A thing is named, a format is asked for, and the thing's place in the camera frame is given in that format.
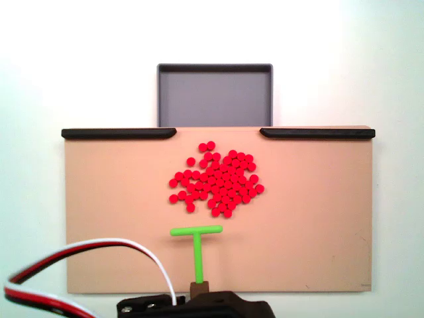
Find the tan board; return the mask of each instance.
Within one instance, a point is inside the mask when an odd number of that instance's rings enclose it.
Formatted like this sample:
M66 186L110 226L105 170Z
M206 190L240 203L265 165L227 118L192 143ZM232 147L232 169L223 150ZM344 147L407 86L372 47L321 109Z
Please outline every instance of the tan board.
M168 198L169 180L201 158L213 140L221 154L252 154L266 190L230 219L214 218L205 201L189 214ZM178 128L164 140L66 140L68 243L131 239L162 261L177 292L194 281L190 237L170 229L222 225L203 237L205 279L235 292L368 291L371 289L372 141L275 140L259 128ZM68 260L71 293L166 292L154 263L123 247Z

